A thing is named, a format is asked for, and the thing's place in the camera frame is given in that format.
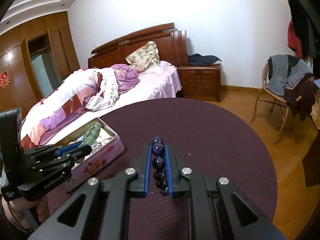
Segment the left hand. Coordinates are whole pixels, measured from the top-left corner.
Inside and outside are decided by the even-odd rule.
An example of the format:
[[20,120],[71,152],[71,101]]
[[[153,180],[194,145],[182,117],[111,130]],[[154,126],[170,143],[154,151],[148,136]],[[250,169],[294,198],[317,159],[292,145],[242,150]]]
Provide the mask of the left hand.
[[35,208],[36,218],[43,223],[49,216],[49,206],[47,195],[34,202],[27,201],[24,197],[7,202],[2,199],[2,208],[5,218],[16,228],[26,231],[31,229],[30,219],[26,215],[26,211]]

